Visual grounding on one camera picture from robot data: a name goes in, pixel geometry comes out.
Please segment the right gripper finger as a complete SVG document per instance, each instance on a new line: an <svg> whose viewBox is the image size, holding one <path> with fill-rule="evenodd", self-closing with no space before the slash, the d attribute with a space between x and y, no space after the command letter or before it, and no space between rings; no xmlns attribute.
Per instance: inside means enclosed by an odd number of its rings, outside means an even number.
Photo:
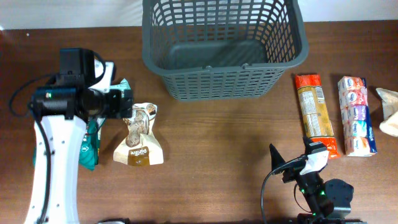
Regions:
<svg viewBox="0 0 398 224"><path fill-rule="evenodd" d="M273 144L269 144L269 150L271 155L272 171L274 171L279 167L283 166L286 163L286 161L283 159L283 157L280 155L280 153Z"/></svg>
<svg viewBox="0 0 398 224"><path fill-rule="evenodd" d="M303 143L306 149L313 149L314 147L314 142L306 136L303 137Z"/></svg>

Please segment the teal snack packet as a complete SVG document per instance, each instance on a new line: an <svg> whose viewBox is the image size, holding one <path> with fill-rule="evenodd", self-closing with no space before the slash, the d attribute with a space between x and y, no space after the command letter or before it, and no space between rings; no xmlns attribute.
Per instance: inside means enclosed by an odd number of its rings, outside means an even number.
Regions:
<svg viewBox="0 0 398 224"><path fill-rule="evenodd" d="M129 82L124 78L121 80L119 84L111 85L109 87L110 90L119 90L121 92L124 92L125 90L131 90L131 87L129 85Z"/></svg>

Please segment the beige brown snack pouch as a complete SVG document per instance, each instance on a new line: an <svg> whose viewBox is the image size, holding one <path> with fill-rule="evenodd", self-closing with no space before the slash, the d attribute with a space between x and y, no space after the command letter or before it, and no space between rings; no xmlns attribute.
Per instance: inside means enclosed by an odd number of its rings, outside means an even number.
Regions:
<svg viewBox="0 0 398 224"><path fill-rule="evenodd" d="M156 116L153 103L132 106L132 117L123 119L129 133L114 150L113 161L134 167L164 163L163 149L152 130Z"/></svg>

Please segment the green Nescafe coffee bag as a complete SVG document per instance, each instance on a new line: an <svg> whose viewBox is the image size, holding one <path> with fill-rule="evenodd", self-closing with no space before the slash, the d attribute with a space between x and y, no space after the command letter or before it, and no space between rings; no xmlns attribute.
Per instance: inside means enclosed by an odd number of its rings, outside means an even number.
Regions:
<svg viewBox="0 0 398 224"><path fill-rule="evenodd" d="M51 168L59 175L77 169L78 165L94 170L99 161L101 125L79 117L45 116L34 123L36 138L36 168Z"/></svg>

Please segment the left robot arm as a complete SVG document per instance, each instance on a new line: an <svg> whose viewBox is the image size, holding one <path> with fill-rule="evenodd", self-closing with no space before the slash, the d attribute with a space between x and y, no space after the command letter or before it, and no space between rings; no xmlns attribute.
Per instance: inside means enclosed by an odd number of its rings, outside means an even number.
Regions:
<svg viewBox="0 0 398 224"><path fill-rule="evenodd" d="M91 118L132 116L132 90L103 93L90 88L38 88L29 109L34 118L36 157L26 223L78 223L78 164Z"/></svg>

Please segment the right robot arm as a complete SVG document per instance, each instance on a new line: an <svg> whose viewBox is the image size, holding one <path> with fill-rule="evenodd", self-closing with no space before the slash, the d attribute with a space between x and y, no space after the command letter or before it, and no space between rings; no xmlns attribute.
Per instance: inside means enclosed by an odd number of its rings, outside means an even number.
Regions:
<svg viewBox="0 0 398 224"><path fill-rule="evenodd" d="M303 195L309 209L297 215L297 223L362 223L347 219L351 213L354 187L341 179L324 181L320 172L328 163L329 150L320 141L303 138L305 152L295 159L285 161L273 144L269 145L272 170L264 178L261 197L267 180L282 174L283 183L295 182L294 190Z"/></svg>

